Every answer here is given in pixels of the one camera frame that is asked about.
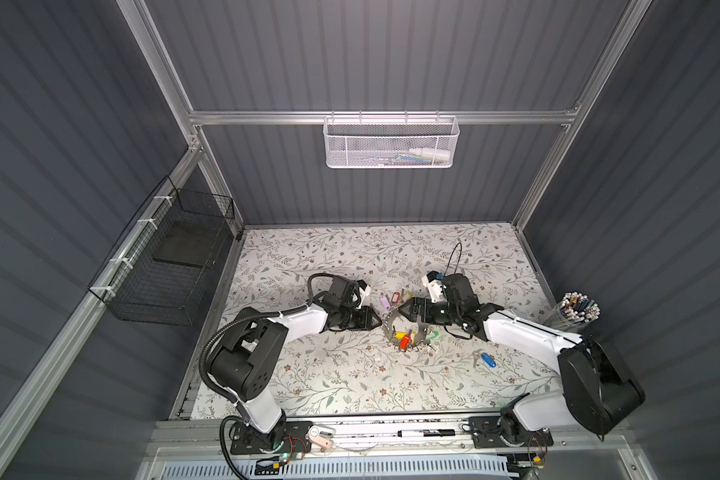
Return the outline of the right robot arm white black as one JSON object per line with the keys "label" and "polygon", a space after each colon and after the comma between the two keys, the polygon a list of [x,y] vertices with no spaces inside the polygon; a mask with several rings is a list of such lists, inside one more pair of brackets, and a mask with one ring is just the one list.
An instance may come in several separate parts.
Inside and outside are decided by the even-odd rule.
{"label": "right robot arm white black", "polygon": [[551,368],[561,387],[512,399],[493,428],[505,444],[520,446],[550,428],[579,425],[603,437],[641,406],[646,395],[621,354],[591,337],[523,319],[482,303],[462,274],[423,277],[426,297],[412,297],[398,312],[416,324],[457,326],[467,340],[513,348]]}

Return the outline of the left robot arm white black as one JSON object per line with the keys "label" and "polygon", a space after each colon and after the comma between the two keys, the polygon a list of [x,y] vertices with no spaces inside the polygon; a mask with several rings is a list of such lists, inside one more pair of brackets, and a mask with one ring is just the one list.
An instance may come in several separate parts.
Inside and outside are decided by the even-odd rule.
{"label": "left robot arm white black", "polygon": [[242,309],[203,346],[198,370],[202,383],[232,402],[246,426],[275,436],[286,414],[269,390],[283,347],[326,332],[371,331],[381,317],[369,303],[363,280],[316,273],[307,279],[306,302],[271,312]]}

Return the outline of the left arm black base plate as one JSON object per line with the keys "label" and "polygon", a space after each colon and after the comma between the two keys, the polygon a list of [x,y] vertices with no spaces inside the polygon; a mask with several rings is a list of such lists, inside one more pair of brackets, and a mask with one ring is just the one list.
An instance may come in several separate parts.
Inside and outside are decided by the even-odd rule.
{"label": "left arm black base plate", "polygon": [[314,426],[309,421],[278,423],[269,433],[261,433],[252,426],[235,424],[227,429],[230,452],[235,455],[308,453],[312,443],[307,435]]}

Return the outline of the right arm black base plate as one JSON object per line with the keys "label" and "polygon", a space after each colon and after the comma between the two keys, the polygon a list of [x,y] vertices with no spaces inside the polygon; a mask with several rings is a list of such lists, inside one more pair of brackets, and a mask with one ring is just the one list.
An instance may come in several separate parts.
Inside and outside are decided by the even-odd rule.
{"label": "right arm black base plate", "polygon": [[462,426],[462,431],[473,440],[476,448],[541,447],[554,444],[548,429],[530,431],[509,415],[472,416]]}

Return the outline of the large keyring with coloured keys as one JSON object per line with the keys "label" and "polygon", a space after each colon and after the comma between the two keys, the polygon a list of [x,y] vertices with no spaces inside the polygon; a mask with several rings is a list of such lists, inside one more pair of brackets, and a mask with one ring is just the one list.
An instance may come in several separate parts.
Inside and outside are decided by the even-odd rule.
{"label": "large keyring with coloured keys", "polygon": [[[391,297],[383,297],[384,311],[381,316],[381,329],[389,343],[401,352],[416,350],[419,347],[434,347],[439,332],[434,328],[419,330],[417,325],[408,321],[397,312],[399,306],[414,296],[410,291],[394,292]],[[431,315],[433,303],[429,299],[428,314]]]}

